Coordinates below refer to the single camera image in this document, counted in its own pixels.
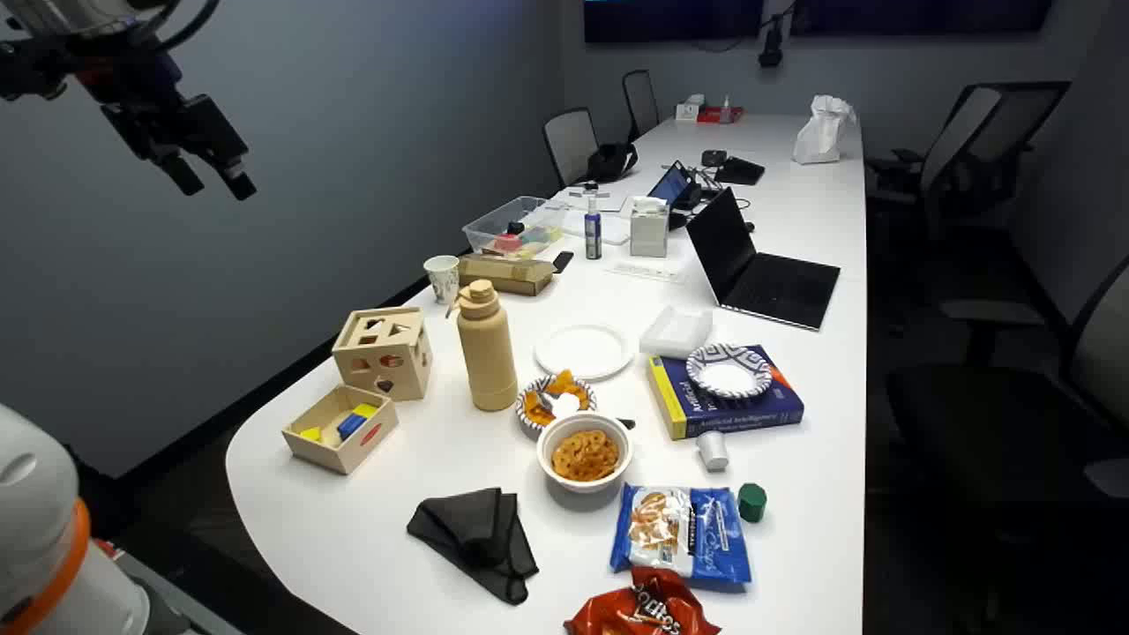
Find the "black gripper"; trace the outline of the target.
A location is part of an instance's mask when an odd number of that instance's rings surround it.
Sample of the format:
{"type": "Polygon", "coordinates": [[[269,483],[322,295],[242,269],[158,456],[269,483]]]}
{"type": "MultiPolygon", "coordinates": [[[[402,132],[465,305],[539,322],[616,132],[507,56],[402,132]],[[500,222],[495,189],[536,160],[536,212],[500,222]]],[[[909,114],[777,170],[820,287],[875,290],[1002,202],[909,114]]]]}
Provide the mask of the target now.
{"type": "Polygon", "coordinates": [[[166,103],[112,98],[101,114],[126,148],[155,162],[181,195],[194,199],[205,189],[200,175],[187,167],[189,154],[207,162],[235,202],[259,195],[242,173],[246,146],[207,94],[172,94],[166,103]]]}

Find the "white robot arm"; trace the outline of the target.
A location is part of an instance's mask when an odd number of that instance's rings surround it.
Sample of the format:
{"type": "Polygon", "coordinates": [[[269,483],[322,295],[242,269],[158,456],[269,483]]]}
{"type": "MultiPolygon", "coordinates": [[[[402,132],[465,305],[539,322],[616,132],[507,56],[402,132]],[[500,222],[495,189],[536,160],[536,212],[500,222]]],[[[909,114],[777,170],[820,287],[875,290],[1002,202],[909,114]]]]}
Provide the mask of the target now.
{"type": "MultiPolygon", "coordinates": [[[[194,40],[218,0],[200,0],[172,36],[185,0],[4,0],[20,40],[0,42],[0,94],[55,98],[78,81],[124,136],[185,195],[200,189],[189,154],[235,202],[254,195],[246,146],[207,94],[185,94],[172,51],[194,40]]],[[[92,536],[72,450],[0,404],[0,635],[239,635],[200,600],[92,536]]]]}

